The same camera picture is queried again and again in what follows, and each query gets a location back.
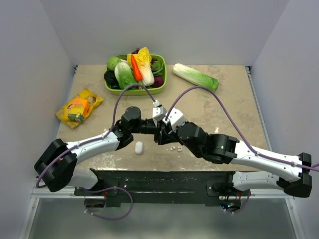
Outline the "white earbud charging case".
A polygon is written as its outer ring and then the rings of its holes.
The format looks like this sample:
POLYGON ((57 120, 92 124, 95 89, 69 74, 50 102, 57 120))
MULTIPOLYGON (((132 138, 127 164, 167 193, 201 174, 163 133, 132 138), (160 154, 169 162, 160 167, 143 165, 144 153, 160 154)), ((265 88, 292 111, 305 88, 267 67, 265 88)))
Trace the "white earbud charging case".
POLYGON ((143 153, 144 144, 140 141, 136 142, 134 152, 136 155, 141 155, 143 153))

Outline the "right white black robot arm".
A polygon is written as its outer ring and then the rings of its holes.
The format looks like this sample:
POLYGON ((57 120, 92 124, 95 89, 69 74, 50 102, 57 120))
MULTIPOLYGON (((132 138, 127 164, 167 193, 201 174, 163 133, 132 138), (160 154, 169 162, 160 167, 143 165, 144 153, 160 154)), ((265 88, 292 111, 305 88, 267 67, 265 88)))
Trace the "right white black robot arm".
POLYGON ((255 172, 236 172, 232 176, 232 188, 279 189, 290 196, 307 198, 312 190, 310 167, 312 157, 308 153, 297 156, 283 155, 248 146, 244 141, 224 134, 208 134, 201 127, 187 122, 176 130, 170 125, 160 126, 159 144, 178 142, 197 158, 213 164, 249 166, 255 172))

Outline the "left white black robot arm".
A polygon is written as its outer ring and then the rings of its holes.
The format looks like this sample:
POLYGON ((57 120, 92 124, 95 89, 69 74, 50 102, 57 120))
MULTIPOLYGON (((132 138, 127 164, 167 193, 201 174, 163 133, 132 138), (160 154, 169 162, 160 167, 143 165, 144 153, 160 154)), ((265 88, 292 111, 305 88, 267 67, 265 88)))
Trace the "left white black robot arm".
POLYGON ((165 108, 158 106, 153 108, 152 119, 142 119, 138 107, 129 107, 110 131, 74 142, 54 140, 35 163, 34 169, 50 192, 66 186, 91 189, 98 183, 97 175, 93 170, 77 169, 76 165, 126 147, 134 140, 135 133, 157 134, 157 122, 165 114, 165 108))

